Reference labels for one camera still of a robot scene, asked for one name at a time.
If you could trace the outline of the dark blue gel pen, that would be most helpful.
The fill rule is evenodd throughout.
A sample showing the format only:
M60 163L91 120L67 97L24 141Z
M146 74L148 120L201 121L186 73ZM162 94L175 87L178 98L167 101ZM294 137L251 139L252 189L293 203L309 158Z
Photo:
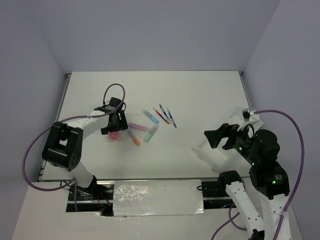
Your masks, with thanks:
M163 108L163 106L162 106L161 104L159 104L159 107L160 107L162 113L163 113L164 116L165 116L165 119L166 119L167 124L169 125L169 124L170 124L170 119L169 119L167 113L165 112L165 110L164 110L164 108Z

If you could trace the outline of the light blue gel pen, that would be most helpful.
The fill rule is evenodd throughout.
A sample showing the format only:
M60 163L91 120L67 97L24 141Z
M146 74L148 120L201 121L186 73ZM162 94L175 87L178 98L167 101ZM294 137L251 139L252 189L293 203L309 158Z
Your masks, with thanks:
M178 127L177 127L177 125L176 125L176 122L175 122L175 120L174 120L174 118L173 118L173 116L172 116L172 113L171 113L170 109L169 109L168 107L166 107L166 110L167 110L167 112L168 112L168 114L169 114L170 120L171 120L174 128L177 129Z

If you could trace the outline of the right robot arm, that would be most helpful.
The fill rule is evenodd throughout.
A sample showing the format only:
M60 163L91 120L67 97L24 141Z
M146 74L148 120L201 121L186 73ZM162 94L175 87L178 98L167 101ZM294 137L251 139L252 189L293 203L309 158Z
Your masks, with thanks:
M204 135L213 149L222 139L227 139L222 149L236 150L250 164L249 178L257 192L262 214L250 200L237 171L221 172L217 184L221 195L231 197L243 219L248 238L290 240L290 223L285 215L290 193L289 177L277 162L280 145L276 135L260 129L250 136L247 127L240 129L238 124L228 123L216 130L207 130Z

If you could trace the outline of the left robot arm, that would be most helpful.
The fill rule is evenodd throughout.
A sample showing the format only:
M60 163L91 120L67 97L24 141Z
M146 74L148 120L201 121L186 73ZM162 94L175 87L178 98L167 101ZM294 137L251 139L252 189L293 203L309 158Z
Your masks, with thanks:
M88 200L98 197L107 188L97 184L97 178L81 163L83 141L97 131L111 140L118 139L119 132L128 129L125 110L126 104L112 97L89 116L68 123L57 121L50 128L42 159L75 179L74 191Z

